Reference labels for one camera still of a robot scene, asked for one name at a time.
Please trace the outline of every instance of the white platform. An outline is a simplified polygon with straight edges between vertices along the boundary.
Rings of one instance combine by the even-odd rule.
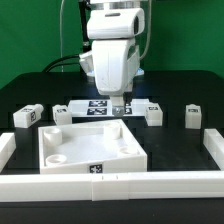
[[[147,171],[147,154],[122,120],[41,127],[39,159],[41,174]]]
[[[126,106],[124,116],[145,116],[145,105],[148,99],[133,99]],[[110,100],[71,100],[68,105],[73,117],[113,117]]]

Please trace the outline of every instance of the white cube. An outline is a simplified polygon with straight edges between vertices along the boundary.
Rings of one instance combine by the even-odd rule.
[[[13,114],[14,125],[17,128],[28,128],[41,119],[44,110],[40,104],[27,105]]]
[[[65,105],[56,105],[53,108],[53,118],[56,125],[72,124],[72,113]]]
[[[190,104],[186,106],[185,128],[200,129],[201,128],[201,107]]]
[[[158,103],[145,105],[145,119],[148,126],[163,125],[163,112]]]

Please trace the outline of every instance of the white wall piece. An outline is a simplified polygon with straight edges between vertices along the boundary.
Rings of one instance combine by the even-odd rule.
[[[92,200],[127,200],[129,184],[127,174],[92,175]]]
[[[41,127],[39,160],[41,174],[147,170],[147,154],[122,120]]]
[[[224,172],[129,173],[129,199],[224,197]]]
[[[56,125],[72,124],[72,113],[65,105],[56,105],[53,108],[53,118]]]
[[[205,129],[203,143],[219,168],[224,170],[224,138],[216,129]]]
[[[44,108],[40,104],[27,105],[13,114],[14,125],[18,128],[28,128],[41,119]]]
[[[16,142],[14,133],[3,133],[0,137],[0,172],[15,151]]]
[[[224,197],[223,171],[0,176],[0,202]]]
[[[148,126],[162,126],[163,112],[158,103],[145,105],[145,119]]]
[[[185,127],[191,129],[201,128],[201,107],[190,104],[186,106],[185,112]]]
[[[91,200],[91,182],[91,174],[2,175],[0,202]]]

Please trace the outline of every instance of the white block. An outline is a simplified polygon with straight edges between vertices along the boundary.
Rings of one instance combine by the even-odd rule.
[[[224,170],[224,138],[216,129],[205,129],[205,147],[221,170]]]
[[[129,199],[127,174],[94,174],[92,176],[92,200]]]
[[[148,126],[163,125],[163,112],[158,103],[145,105],[145,119]]]
[[[92,175],[3,175],[0,202],[92,199]]]
[[[15,151],[16,142],[14,133],[3,133],[0,137],[0,172]]]
[[[224,172],[129,173],[129,199],[224,197]]]
[[[53,118],[57,125],[72,124],[72,113],[65,105],[56,105],[53,108]]]
[[[186,106],[185,128],[200,129],[201,128],[201,107],[190,104]]]
[[[13,114],[14,125],[17,128],[28,128],[41,119],[44,110],[40,104],[27,105]]]

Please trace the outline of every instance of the circular hole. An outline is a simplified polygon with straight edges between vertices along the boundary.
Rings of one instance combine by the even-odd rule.
[[[128,146],[122,147],[118,151],[118,155],[120,155],[120,156],[136,155],[137,153],[138,153],[138,151],[134,147],[128,147]]]
[[[46,165],[47,166],[58,166],[61,164],[64,164],[67,161],[67,157],[60,154],[55,154],[52,156],[47,157],[46,159]]]

